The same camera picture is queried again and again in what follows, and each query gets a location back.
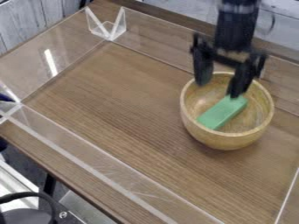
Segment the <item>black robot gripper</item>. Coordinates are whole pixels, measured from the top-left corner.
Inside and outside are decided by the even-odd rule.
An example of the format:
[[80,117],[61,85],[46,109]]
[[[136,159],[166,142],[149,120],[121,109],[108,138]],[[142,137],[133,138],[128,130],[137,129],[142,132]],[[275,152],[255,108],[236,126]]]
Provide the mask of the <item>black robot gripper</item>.
[[234,75],[228,82],[226,95],[237,98],[248,91],[251,82],[260,73],[267,55],[257,52],[252,46],[252,38],[257,23],[257,5],[220,5],[216,31],[212,45],[200,39],[197,32],[192,35],[192,64],[196,84],[209,83],[213,71],[213,61],[221,60],[232,66],[238,64],[233,59],[220,56],[217,50],[225,53],[248,53],[248,62],[237,66]]

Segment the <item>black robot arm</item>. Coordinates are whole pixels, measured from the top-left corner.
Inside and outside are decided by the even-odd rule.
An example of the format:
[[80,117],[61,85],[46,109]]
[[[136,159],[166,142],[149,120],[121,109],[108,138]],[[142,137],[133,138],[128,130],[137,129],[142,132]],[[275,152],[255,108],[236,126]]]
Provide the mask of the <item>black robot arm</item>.
[[213,61],[222,58],[236,68],[228,82],[226,95],[238,98],[255,78],[260,77],[267,54],[252,47],[261,0],[218,0],[218,16],[213,42],[192,34],[190,56],[193,79],[198,86],[209,83]]

